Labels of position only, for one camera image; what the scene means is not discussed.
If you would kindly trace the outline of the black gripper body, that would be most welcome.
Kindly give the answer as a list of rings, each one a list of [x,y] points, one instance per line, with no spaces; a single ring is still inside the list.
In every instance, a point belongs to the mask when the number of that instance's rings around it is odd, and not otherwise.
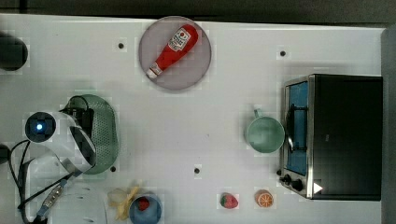
[[[65,107],[62,112],[72,116],[82,130],[89,136],[92,136],[93,126],[93,115],[94,111],[91,108],[79,108],[79,107]]]

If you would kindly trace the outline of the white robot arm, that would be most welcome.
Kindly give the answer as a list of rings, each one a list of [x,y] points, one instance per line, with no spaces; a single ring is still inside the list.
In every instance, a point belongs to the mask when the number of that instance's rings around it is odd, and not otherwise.
[[[32,224],[47,224],[47,214],[66,184],[96,164],[96,149],[77,120],[64,112],[35,112],[25,121],[24,133],[30,145],[48,151],[23,164],[19,208],[25,212],[30,203],[42,198],[33,211]]]

